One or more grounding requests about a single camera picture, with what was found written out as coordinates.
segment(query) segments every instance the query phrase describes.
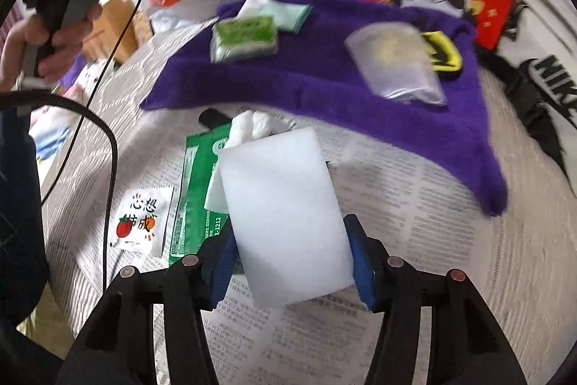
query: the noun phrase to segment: white sponge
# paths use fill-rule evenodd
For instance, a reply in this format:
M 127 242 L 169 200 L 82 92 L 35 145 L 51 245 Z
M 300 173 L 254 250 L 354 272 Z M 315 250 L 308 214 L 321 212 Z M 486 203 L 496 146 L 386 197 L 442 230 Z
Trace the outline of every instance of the white sponge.
M 219 165 L 257 308 L 353 284 L 353 255 L 313 128 L 223 149 Z

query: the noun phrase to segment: blue gripper pad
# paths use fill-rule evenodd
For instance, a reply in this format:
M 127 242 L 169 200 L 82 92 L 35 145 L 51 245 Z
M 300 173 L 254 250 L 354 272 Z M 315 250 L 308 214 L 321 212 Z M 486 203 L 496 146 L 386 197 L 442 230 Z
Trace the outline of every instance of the blue gripper pad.
M 233 231 L 231 230 L 227 236 L 226 242 L 221 248 L 220 258 L 213 269 L 212 289 L 208 296 L 208 301 L 212 308 L 216 308 L 217 304 L 226 295 L 237 260 L 237 241 L 234 238 Z
M 367 238 L 356 216 L 344 218 L 348 243 L 353 252 L 353 278 L 359 297 L 371 312 L 377 307 L 377 296 L 374 289 L 374 270 L 365 251 L 361 237 Z

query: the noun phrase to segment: small snack packet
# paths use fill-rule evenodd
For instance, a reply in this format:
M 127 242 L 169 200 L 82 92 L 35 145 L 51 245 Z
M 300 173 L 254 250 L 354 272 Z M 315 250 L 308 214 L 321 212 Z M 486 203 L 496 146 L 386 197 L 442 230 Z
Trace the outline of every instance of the small snack packet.
M 225 19 L 212 28 L 211 62 L 223 63 L 256 56 L 270 56 L 278 51 L 274 17 Z
M 172 192 L 172 186 L 127 191 L 110 224 L 110 246 L 162 256 Z
M 414 26 L 403 22 L 372 23 L 351 33 L 345 44 L 375 95 L 446 105 L 428 44 Z
M 208 184 L 215 170 L 218 152 L 229 139 L 230 124 L 186 139 L 181 192 L 172 230 L 169 263 L 186 254 L 196 254 L 203 242 L 218 235 L 227 214 L 204 209 Z

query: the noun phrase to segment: person's arm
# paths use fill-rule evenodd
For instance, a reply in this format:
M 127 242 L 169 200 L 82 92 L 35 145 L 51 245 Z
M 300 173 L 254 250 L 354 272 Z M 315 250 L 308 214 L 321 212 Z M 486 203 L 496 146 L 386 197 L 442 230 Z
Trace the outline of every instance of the person's arm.
M 62 78 L 101 12 L 98 5 L 85 21 L 54 34 L 56 52 L 40 62 L 40 75 L 49 82 Z M 47 40 L 37 15 L 12 27 L 0 61 L 0 92 L 16 83 L 26 44 Z M 36 148 L 29 128 L 30 114 L 18 117 L 15 108 L 0 113 L 0 318 L 13 325 L 30 315 L 48 280 Z

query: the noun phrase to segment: green wet wipe package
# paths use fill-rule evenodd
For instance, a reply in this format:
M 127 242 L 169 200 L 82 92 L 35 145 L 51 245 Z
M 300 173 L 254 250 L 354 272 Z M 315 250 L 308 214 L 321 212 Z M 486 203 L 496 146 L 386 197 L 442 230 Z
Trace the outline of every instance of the green wet wipe package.
M 220 233 L 229 217 L 228 214 L 204 209 L 204 201 L 218 160 L 218 151 L 229 139 L 230 126 L 226 124 L 210 132 L 186 138 L 181 191 L 172 229 L 170 264 L 186 254 L 196 254 L 208 237 Z
M 270 56 L 277 51 L 278 33 L 273 16 L 225 19 L 212 27 L 212 63 Z

